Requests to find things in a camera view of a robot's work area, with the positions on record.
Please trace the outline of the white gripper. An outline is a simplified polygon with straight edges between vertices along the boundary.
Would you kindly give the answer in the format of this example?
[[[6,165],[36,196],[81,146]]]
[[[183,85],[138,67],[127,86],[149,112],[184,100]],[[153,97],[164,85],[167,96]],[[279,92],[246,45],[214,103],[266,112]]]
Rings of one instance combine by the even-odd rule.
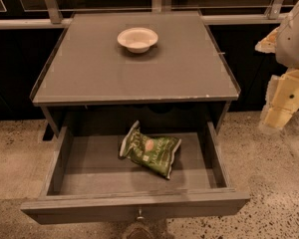
[[[282,130],[299,110],[299,7],[294,7],[278,29],[259,41],[255,50],[276,52],[277,62],[291,68],[280,77],[273,75],[267,86],[259,129],[273,134]]]

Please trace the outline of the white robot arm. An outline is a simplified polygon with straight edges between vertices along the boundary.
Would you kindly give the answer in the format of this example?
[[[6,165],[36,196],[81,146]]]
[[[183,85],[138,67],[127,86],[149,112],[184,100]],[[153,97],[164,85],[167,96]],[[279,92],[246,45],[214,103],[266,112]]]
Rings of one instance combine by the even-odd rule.
[[[273,75],[268,82],[266,104],[260,115],[259,128],[265,133],[281,130],[299,110],[299,1],[279,27],[257,43],[255,50],[273,53],[287,71]]]

